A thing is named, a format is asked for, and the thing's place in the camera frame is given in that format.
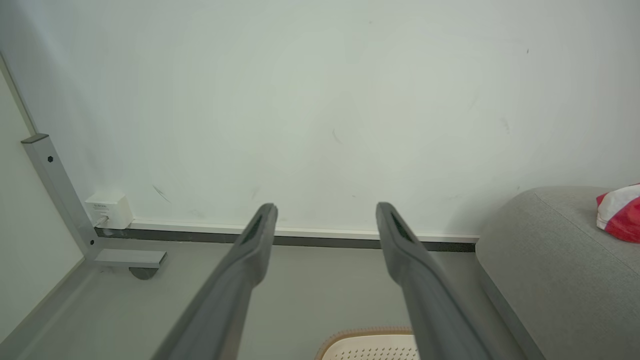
white electrical box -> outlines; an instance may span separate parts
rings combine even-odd
[[[86,199],[85,203],[96,227],[125,229],[133,221],[129,202],[123,193],[97,192]]]

white laundry basket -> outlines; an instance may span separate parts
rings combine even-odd
[[[372,327],[342,331],[320,348],[316,360],[418,360],[410,327]]]

white wall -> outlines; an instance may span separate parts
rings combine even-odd
[[[476,234],[528,188],[640,178],[639,1],[0,6],[80,198],[121,190],[136,218],[241,225],[270,201],[282,226],[374,230],[387,200]]]
[[[29,136],[0,72],[0,343],[83,258],[22,148]]]

gray cushion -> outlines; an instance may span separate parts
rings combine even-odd
[[[596,227],[596,197],[609,190],[522,193],[477,244],[504,303],[549,360],[640,359],[640,245]]]

red and white pillow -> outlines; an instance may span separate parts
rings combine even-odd
[[[599,228],[620,240],[640,243],[640,184],[598,196]]]

